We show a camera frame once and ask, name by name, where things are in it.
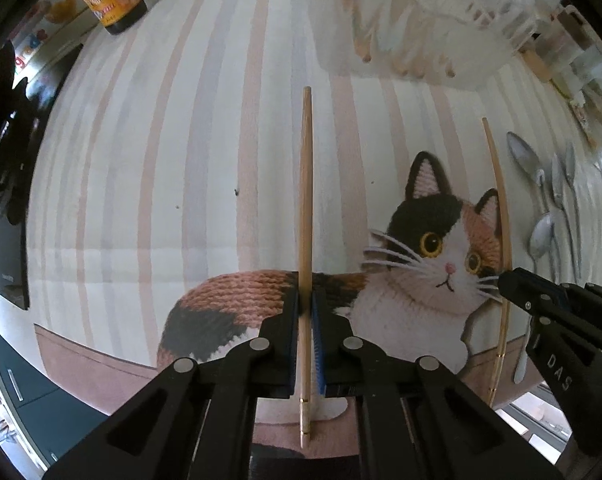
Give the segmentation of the white red seasoning packet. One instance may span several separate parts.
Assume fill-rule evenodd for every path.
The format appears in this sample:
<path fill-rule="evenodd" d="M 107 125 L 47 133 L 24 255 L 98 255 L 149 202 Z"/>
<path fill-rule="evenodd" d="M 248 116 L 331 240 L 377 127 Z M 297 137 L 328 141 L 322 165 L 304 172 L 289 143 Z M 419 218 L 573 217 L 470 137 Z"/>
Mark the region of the white red seasoning packet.
<path fill-rule="evenodd" d="M 586 109 L 582 104 L 580 104 L 576 100 L 570 100 L 569 106 L 572 111 L 572 114 L 574 115 L 574 118 L 576 118 L 576 121 L 580 126 L 584 137 L 586 138 L 586 142 L 588 142 L 591 148 L 596 148 L 597 142 L 590 127 L 588 116 L 586 116 Z"/>

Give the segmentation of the cat print table mat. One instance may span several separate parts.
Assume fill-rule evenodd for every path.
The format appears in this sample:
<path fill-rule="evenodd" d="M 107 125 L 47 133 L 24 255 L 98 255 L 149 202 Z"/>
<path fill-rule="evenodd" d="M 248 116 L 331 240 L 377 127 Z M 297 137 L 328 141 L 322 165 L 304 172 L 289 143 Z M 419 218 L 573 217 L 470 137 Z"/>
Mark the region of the cat print table mat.
<path fill-rule="evenodd" d="M 502 298 L 504 174 L 512 268 L 532 271 L 543 214 L 514 161 L 539 156 L 554 221 L 545 278 L 602 285 L 602 96 L 586 142 L 564 92 L 517 51 L 474 90 L 338 76 L 318 63 L 305 0 L 156 0 L 118 36 L 86 37 L 47 122 L 26 219 L 28 294 L 50 380 L 111 414 L 179 358 L 226 356 L 298 284 L 303 88 L 313 108 L 313 278 L 354 335 L 388 356 L 434 356 L 488 389 Z M 574 144 L 582 278 L 551 186 Z M 528 318 L 510 307 L 495 404 L 540 382 L 513 374 Z"/>

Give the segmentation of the steel spoon slim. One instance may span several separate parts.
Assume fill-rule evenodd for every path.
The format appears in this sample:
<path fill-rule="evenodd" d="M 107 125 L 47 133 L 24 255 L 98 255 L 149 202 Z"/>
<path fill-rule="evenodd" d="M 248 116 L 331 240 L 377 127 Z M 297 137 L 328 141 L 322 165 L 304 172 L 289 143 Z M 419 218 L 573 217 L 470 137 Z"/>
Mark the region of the steel spoon slim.
<path fill-rule="evenodd" d="M 572 229 L 570 220 L 568 217 L 568 211 L 566 206 L 565 194 L 564 194 L 564 175 L 562 164 L 560 163 L 559 156 L 554 153 L 551 160 L 551 186 L 553 200 L 556 207 L 562 212 L 566 224 L 567 236 L 569 240 L 569 252 L 572 266 L 572 274 L 574 278 L 578 278 L 578 266 L 576 260 L 576 254 L 574 253 L 574 236 L 572 235 Z"/>

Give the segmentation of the steel spoon large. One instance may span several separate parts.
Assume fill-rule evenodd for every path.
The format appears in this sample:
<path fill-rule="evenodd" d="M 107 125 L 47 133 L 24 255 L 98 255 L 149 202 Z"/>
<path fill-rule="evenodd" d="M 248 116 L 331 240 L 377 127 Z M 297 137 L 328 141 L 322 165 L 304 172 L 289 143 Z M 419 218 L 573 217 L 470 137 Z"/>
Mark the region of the steel spoon large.
<path fill-rule="evenodd" d="M 533 230 L 529 237 L 528 254 L 532 260 L 532 272 L 538 274 L 538 264 L 543 256 L 545 256 L 551 248 L 552 235 L 554 229 L 554 221 L 552 214 L 547 212 L 536 221 Z M 519 351 L 515 371 L 513 374 L 513 382 L 519 385 L 526 376 L 528 356 L 526 347 L 530 339 L 531 326 L 527 325 L 525 332 L 525 341 Z"/>

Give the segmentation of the colourful wall sticker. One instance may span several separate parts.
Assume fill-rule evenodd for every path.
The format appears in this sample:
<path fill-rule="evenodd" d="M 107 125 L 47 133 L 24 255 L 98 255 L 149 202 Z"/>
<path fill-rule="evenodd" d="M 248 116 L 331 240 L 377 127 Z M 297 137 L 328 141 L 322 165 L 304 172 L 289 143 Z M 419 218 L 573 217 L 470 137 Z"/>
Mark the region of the colourful wall sticker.
<path fill-rule="evenodd" d="M 8 36 L 14 49 L 14 72 L 20 75 L 40 47 L 86 9 L 84 0 L 36 1 Z"/>

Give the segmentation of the clear plastic utensil tray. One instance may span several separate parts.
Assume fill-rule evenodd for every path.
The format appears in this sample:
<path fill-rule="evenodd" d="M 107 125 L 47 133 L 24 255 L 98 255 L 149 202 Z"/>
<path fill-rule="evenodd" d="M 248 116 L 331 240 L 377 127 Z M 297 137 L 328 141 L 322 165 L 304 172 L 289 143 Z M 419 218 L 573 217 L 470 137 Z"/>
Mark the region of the clear plastic utensil tray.
<path fill-rule="evenodd" d="M 305 0 L 319 65 L 474 90 L 536 30 L 534 0 Z M 371 62 L 356 54 L 369 47 Z M 445 76 L 451 63 L 456 76 Z"/>

